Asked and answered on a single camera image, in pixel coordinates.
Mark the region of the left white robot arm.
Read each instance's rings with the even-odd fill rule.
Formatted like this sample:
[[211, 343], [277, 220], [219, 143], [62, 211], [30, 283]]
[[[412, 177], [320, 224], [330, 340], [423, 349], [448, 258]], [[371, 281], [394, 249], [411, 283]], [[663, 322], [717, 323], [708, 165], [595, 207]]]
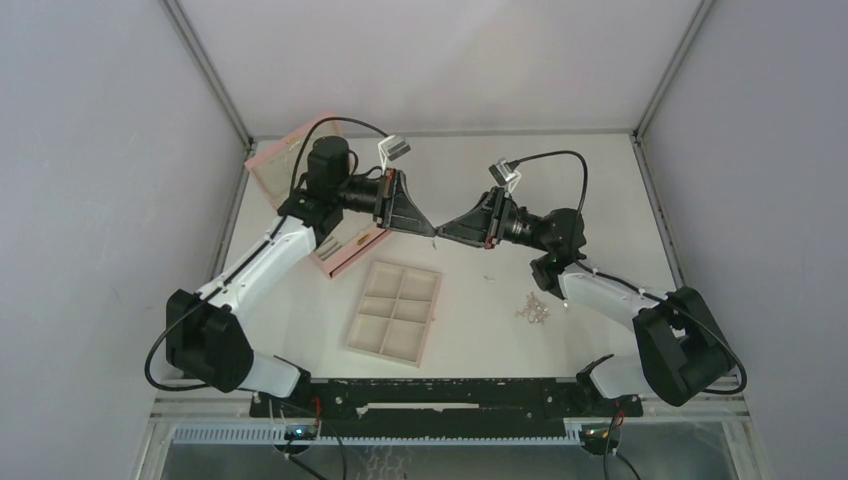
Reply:
[[435, 229], [411, 200], [406, 176], [389, 162], [411, 147], [399, 135], [377, 144], [380, 174], [351, 171], [352, 151], [339, 136], [315, 140], [304, 172], [293, 173], [294, 186], [269, 229], [235, 265], [194, 291], [177, 290], [166, 303], [166, 327], [154, 342], [167, 362], [197, 379], [197, 387], [220, 392], [247, 390], [273, 395], [290, 417], [311, 407], [311, 388], [299, 380], [295, 364], [258, 353], [242, 323], [281, 278], [326, 240], [347, 211], [373, 216], [379, 228], [423, 237]]

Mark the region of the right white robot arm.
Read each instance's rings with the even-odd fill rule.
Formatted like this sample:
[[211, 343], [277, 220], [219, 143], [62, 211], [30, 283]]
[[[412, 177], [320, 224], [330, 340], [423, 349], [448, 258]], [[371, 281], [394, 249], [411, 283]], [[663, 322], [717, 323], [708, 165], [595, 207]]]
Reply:
[[492, 249], [502, 242], [541, 251], [530, 268], [537, 286], [556, 298], [589, 308], [628, 331], [633, 355], [607, 354], [578, 374], [578, 402], [605, 415], [618, 398], [654, 394], [680, 407], [740, 368], [701, 294], [690, 287], [652, 291], [590, 266], [580, 251], [586, 239], [580, 210], [561, 208], [537, 216], [518, 206], [502, 187], [485, 192], [465, 214], [437, 227], [438, 237]]

